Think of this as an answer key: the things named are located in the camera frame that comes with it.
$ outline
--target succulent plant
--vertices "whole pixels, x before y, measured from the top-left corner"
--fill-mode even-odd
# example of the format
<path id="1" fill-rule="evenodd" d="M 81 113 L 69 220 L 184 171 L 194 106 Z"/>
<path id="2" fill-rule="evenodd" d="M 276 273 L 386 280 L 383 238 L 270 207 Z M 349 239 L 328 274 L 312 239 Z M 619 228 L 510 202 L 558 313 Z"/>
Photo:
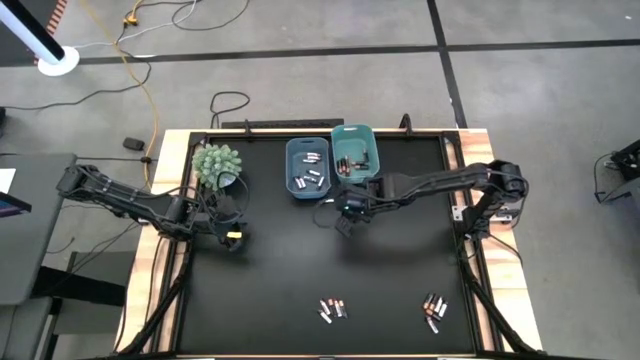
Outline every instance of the succulent plant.
<path id="1" fill-rule="evenodd" d="M 216 182 L 219 181 L 221 187 L 224 187 L 242 171 L 242 159 L 238 157 L 238 151 L 231 150 L 228 145 L 218 147 L 207 144 L 193 154 L 192 164 L 200 182 L 213 190 L 218 190 Z"/>

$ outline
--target blue plastic bin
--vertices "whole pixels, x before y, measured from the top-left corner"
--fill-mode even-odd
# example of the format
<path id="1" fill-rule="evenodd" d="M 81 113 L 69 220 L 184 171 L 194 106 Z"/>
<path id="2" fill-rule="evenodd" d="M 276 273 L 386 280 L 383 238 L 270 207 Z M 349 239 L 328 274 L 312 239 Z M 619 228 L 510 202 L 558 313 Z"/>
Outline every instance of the blue plastic bin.
<path id="1" fill-rule="evenodd" d="M 307 153 L 318 153 L 322 160 L 316 164 L 302 162 L 307 158 Z M 295 138 L 287 142 L 286 147 L 286 187 L 296 199 L 320 199 L 327 195 L 331 188 L 331 168 L 329 167 L 329 142 L 319 137 Z M 307 187 L 298 189 L 295 176 L 312 176 L 307 170 L 314 170 L 324 176 L 322 186 L 306 181 Z"/>
<path id="2" fill-rule="evenodd" d="M 333 167 L 340 182 L 359 184 L 367 178 L 374 177 L 380 171 L 380 159 L 378 147 L 373 130 L 367 125 L 341 125 L 331 131 L 331 143 L 333 146 Z M 364 161 L 363 150 L 369 155 L 369 170 L 357 170 L 351 167 L 351 176 L 338 174 L 336 161 L 349 157 L 349 162 Z"/>

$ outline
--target wooden table edge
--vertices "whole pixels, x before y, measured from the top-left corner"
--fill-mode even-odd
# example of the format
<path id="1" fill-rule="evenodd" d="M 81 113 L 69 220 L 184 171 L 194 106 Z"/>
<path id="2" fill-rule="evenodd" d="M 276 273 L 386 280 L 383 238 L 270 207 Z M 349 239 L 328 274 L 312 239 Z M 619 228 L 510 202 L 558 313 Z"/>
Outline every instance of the wooden table edge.
<path id="1" fill-rule="evenodd" d="M 374 129 L 380 132 L 405 132 L 398 128 Z M 254 134 L 270 133 L 328 133 L 331 129 L 255 129 Z M 457 131 L 460 136 L 461 146 L 465 164 L 474 162 L 491 162 L 493 150 L 486 129 L 446 129 L 446 128 L 420 128 L 414 132 L 452 132 Z M 182 181 L 182 172 L 186 161 L 186 151 L 189 146 L 191 133 L 216 133 L 216 134 L 242 134 L 244 129 L 170 129 L 166 130 L 160 156 L 153 180 L 152 193 L 161 193 L 177 186 Z M 477 201 L 481 194 L 474 192 L 474 201 Z M 491 226 L 492 234 L 498 236 L 512 246 L 516 246 L 513 232 L 508 226 Z M 142 328 L 146 319 L 147 301 L 149 303 L 149 314 L 153 312 L 157 304 L 157 295 L 162 285 L 162 278 L 167 261 L 168 241 L 163 241 L 160 245 L 159 256 L 155 266 L 154 283 L 151 286 L 153 293 L 149 297 L 151 264 L 155 254 L 159 237 L 157 232 L 151 227 L 145 227 L 140 235 L 140 242 L 136 251 L 136 257 L 132 267 L 131 278 L 127 290 L 126 324 L 119 350 L 126 347 Z M 483 243 L 483 250 L 487 261 L 489 278 L 492 285 L 494 301 L 501 310 L 507 321 L 519 333 L 522 339 L 536 349 L 541 349 L 540 337 L 531 307 L 531 301 L 527 290 L 526 281 L 520 264 L 517 259 L 513 259 L 504 248 L 491 242 Z M 181 255 L 177 255 L 175 266 L 172 271 L 172 278 L 177 274 L 177 269 L 182 262 Z M 160 351 L 169 349 L 171 342 L 171 328 L 175 316 L 176 301 L 165 315 L 160 335 Z M 493 349 L 489 333 L 489 323 L 486 312 L 482 305 L 476 300 L 476 308 L 480 321 L 483 343 L 485 349 Z"/>

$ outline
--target gray desk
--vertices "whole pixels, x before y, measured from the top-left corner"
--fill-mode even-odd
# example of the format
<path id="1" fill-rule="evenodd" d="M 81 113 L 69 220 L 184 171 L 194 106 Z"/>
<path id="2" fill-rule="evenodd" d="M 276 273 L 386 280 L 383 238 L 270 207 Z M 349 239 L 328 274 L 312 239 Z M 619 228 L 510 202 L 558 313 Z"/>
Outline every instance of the gray desk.
<path id="1" fill-rule="evenodd" d="M 123 286 L 41 266 L 62 205 L 56 185 L 75 162 L 73 154 L 0 156 L 0 168 L 16 169 L 9 194 L 32 206 L 0 219 L 0 305 L 45 296 L 123 305 Z"/>

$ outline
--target black tabletop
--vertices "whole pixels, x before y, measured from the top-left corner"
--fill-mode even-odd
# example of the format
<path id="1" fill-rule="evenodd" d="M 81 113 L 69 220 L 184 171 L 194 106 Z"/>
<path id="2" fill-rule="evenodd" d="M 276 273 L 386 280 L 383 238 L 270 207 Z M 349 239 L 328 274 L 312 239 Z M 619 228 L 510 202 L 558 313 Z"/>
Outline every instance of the black tabletop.
<path id="1" fill-rule="evenodd" d="M 315 201 L 285 189 L 288 139 L 222 141 L 240 151 L 251 188 L 252 240 L 243 256 L 197 239 L 177 350 L 184 354 L 434 354 L 473 351 L 455 260 L 446 195 L 378 215 L 353 238 L 311 221 Z M 418 175 L 444 169 L 439 139 L 378 137 L 381 172 Z M 230 191 L 242 197 L 239 184 Z M 319 220 L 337 212 L 325 205 Z M 424 322 L 428 292 L 449 301 L 440 334 Z M 350 314 L 329 325 L 321 298 L 344 300 Z"/>
<path id="2" fill-rule="evenodd" d="M 31 204 L 31 213 L 0 218 L 0 305 L 20 304 L 42 264 L 62 198 L 56 185 L 75 155 L 0 156 L 0 169 L 16 169 L 9 194 Z"/>

